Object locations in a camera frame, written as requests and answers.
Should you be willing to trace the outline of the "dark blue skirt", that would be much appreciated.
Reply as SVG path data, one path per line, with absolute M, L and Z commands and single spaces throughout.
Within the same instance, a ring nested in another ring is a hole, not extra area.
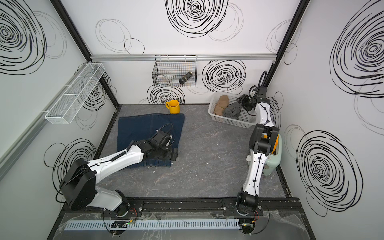
M 125 167 L 171 167 L 173 161 L 145 160 L 141 141 L 151 138 L 156 132 L 168 132 L 173 137 L 172 147 L 178 149 L 184 121 L 184 114 L 148 114 L 119 118 L 118 155 L 112 160 L 123 163 Z

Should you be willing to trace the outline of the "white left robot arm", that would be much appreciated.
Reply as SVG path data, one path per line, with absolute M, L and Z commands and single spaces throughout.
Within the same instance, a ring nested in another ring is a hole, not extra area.
M 170 132 L 158 130 L 151 138 L 131 141 L 126 149 L 107 157 L 91 161 L 76 160 L 60 183 L 60 192 L 72 211 L 96 207 L 124 217 L 131 210 L 127 197 L 121 191 L 110 191 L 97 184 L 144 160 L 176 160 L 178 152 L 172 148 L 173 141 Z

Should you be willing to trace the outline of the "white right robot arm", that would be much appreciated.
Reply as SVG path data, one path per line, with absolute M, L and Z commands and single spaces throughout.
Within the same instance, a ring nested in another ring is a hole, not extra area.
M 270 100 L 266 97 L 266 93 L 266 87 L 258 87 L 251 98 L 252 107 L 256 111 L 257 124 L 249 142 L 249 171 L 237 196 L 236 208 L 242 216 L 252 215 L 259 209 L 259 185 L 262 172 L 268 156 L 275 149 L 279 136 L 279 128 L 275 127 L 272 121 Z

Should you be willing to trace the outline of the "white plastic basket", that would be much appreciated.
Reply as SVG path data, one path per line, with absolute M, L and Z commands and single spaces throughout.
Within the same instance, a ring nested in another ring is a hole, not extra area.
M 228 97 L 229 107 L 233 103 L 236 103 L 237 99 L 241 97 L 241 95 L 235 95 L 235 94 L 229 94 L 229 93 L 214 93 L 213 97 L 211 98 L 211 102 L 208 109 L 208 113 L 211 116 L 213 121 L 225 123 L 228 125 L 237 126 L 245 129 L 248 129 L 258 123 L 257 117 L 256 117 L 256 111 L 251 110 L 250 112 L 247 112 L 241 106 L 239 106 L 237 109 L 229 112 L 224 116 L 215 114 L 215 108 L 221 96 Z

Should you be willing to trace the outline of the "grey polka dot skirt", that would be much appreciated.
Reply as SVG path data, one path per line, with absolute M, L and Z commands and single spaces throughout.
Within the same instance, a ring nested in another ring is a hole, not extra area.
M 223 112 L 223 117 L 225 118 L 231 118 L 231 119 L 238 119 L 242 110 L 242 105 L 238 102 L 234 102 L 230 104 Z

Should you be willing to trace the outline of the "tan brown skirt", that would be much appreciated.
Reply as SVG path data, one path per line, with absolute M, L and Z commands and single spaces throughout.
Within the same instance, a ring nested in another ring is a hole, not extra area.
M 217 101 L 214 114 L 217 116 L 222 116 L 224 110 L 229 106 L 229 97 L 227 95 L 221 95 Z

